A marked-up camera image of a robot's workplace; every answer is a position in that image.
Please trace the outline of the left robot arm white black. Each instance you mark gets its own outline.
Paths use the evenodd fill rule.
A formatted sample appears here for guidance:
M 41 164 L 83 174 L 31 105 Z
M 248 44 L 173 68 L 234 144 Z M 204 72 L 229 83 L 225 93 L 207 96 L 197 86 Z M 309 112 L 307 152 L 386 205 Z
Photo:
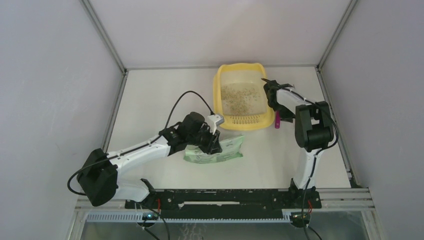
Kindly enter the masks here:
M 190 112 L 183 121 L 164 128 L 147 141 L 118 151 L 93 150 L 73 177 L 93 207 L 111 200 L 130 200 L 149 209 L 157 200 L 153 187 L 146 179 L 127 178 L 126 173 L 149 161 L 183 151 L 188 145 L 207 155 L 221 153 L 218 126 L 224 121 L 220 114 L 203 117 Z

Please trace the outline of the green cat litter bag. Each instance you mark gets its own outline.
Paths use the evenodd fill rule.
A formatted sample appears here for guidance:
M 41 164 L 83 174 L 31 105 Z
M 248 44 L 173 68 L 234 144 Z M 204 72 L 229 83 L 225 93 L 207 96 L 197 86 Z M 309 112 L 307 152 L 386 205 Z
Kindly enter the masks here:
M 183 159 L 194 164 L 215 164 L 242 158 L 241 146 L 244 139 L 243 135 L 224 139 L 220 141 L 222 152 L 214 154 L 206 154 L 198 146 L 188 145 L 184 151 Z

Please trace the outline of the scattered clean litter grains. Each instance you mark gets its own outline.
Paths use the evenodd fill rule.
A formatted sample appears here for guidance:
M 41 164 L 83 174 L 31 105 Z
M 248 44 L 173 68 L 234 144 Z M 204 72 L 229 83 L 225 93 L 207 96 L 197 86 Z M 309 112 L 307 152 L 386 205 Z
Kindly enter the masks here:
M 247 116 L 263 112 L 260 93 L 256 87 L 230 84 L 222 86 L 220 93 L 225 115 Z

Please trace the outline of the yellow plastic litter box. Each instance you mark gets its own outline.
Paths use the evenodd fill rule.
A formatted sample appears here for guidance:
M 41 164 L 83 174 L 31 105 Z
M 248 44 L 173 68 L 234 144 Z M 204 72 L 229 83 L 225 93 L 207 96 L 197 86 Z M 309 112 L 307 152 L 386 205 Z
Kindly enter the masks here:
M 221 127 L 233 131 L 253 131 L 269 127 L 274 123 L 275 112 L 268 106 L 268 99 L 264 91 L 267 78 L 265 68 L 260 63 L 223 64 L 213 78 L 213 108 L 214 112 L 224 117 Z M 255 87 L 260 94 L 262 113 L 253 115 L 226 115 L 223 113 L 221 87 L 240 85 Z

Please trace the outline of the pink plastic litter scoop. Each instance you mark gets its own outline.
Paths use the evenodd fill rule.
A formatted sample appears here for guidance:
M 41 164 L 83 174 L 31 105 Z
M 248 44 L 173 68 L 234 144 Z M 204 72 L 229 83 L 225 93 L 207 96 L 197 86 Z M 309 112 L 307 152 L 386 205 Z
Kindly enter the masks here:
M 281 125 L 281 117 L 280 117 L 280 112 L 276 111 L 275 112 L 275 121 L 274 121 L 274 128 L 275 129 L 279 129 Z

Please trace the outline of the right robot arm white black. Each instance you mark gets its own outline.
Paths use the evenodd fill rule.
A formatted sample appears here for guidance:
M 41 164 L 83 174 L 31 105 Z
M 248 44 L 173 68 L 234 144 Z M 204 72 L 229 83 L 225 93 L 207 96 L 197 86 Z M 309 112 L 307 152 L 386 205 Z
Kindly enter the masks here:
M 300 148 L 298 165 L 289 187 L 289 203 L 302 208 L 315 193 L 317 166 L 324 151 L 333 147 L 338 129 L 326 101 L 312 101 L 289 83 L 263 78 L 267 104 L 280 120 L 294 124 L 294 138 Z

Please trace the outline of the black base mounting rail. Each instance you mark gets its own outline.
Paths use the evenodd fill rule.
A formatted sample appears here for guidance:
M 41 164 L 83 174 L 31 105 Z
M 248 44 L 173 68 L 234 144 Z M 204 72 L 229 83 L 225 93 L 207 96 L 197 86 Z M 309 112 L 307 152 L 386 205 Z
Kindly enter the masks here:
M 288 189 L 163 189 L 150 192 L 141 202 L 128 200 L 125 209 L 158 210 L 170 220 L 280 219 L 285 211 L 322 208 L 317 190 L 294 197 Z

